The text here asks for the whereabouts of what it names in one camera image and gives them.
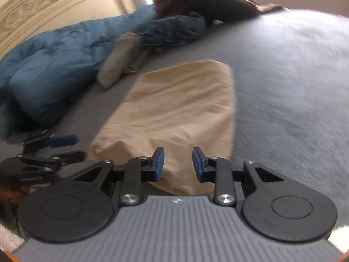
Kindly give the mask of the beige trousers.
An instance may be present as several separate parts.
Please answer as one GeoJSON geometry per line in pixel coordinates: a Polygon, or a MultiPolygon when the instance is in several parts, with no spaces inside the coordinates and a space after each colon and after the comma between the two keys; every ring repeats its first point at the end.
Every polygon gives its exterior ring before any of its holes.
{"type": "Polygon", "coordinates": [[[229,65],[199,60],[141,74],[93,139],[89,160],[125,164],[165,150],[156,187],[176,195],[211,195],[212,183],[198,182],[192,149],[231,157],[236,96],[229,65]]]}

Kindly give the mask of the grey bed blanket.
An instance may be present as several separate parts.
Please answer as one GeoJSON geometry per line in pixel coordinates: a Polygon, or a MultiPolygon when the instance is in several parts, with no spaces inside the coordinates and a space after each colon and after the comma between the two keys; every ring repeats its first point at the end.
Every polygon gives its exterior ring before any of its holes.
{"type": "Polygon", "coordinates": [[[348,224],[348,18],[287,10],[213,26],[141,73],[212,59],[233,71],[231,160],[259,162],[328,196],[348,224]]]}

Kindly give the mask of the cream carved headboard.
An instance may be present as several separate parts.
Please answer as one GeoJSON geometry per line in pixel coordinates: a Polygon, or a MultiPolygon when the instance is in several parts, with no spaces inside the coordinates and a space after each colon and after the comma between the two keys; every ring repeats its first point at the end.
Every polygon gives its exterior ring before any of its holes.
{"type": "Polygon", "coordinates": [[[44,31],[135,10],[133,0],[8,0],[1,5],[1,56],[44,31]]]}

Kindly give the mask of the blue denim jeans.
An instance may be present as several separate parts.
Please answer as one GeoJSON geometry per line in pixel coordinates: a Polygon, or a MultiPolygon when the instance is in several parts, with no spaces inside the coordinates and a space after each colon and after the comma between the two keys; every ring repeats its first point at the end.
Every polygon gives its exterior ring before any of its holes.
{"type": "Polygon", "coordinates": [[[153,20],[143,25],[137,33],[142,38],[143,46],[158,53],[200,40],[205,32],[205,18],[197,12],[190,12],[153,20]]]}

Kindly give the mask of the grey sweatpants with drawstring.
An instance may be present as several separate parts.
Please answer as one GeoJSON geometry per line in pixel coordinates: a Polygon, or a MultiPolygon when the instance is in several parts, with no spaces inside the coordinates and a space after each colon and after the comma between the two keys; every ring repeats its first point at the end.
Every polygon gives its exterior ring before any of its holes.
{"type": "Polygon", "coordinates": [[[142,36],[137,33],[126,33],[116,38],[114,49],[96,77],[103,89],[110,89],[122,75],[138,72],[150,53],[142,42],[142,36]]]}

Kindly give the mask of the seated person in maroon jacket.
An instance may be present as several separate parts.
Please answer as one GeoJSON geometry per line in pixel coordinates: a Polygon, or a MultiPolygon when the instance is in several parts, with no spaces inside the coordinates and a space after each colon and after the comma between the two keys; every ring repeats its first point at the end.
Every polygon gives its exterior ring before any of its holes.
{"type": "Polygon", "coordinates": [[[235,22],[283,10],[281,5],[259,5],[255,0],[153,0],[159,18],[197,12],[207,24],[235,22]]]}

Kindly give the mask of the blue duvet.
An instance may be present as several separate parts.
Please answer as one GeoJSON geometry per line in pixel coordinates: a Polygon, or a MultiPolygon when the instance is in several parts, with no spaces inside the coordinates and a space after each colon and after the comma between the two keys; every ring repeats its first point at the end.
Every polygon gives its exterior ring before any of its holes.
{"type": "Polygon", "coordinates": [[[1,60],[1,139],[55,126],[114,48],[115,39],[156,19],[154,6],[45,31],[1,60]]]}

